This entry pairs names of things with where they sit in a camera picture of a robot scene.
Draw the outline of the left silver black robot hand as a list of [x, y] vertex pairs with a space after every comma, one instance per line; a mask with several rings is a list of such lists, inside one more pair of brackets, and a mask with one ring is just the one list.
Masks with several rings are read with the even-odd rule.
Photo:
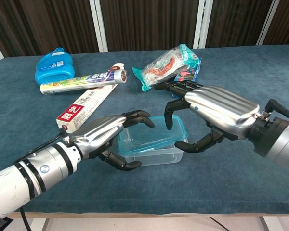
[[125, 128], [143, 123], [150, 128], [155, 124], [150, 114], [143, 110], [135, 110], [120, 115], [109, 115], [95, 119], [77, 131], [71, 133], [70, 140], [76, 146], [83, 159], [100, 158], [114, 168], [131, 171], [142, 165], [140, 161], [126, 163], [110, 151], [113, 139]]

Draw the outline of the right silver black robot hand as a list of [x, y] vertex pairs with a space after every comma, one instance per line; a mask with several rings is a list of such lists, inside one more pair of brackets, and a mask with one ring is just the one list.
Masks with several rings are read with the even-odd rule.
[[204, 86], [191, 80], [165, 81], [154, 86], [178, 96], [168, 102], [164, 111], [165, 124], [172, 129], [174, 111], [190, 109], [205, 120], [211, 132], [194, 144], [175, 142], [175, 147], [187, 153], [200, 153], [221, 143], [223, 139], [245, 140], [259, 116], [260, 106], [218, 86]]

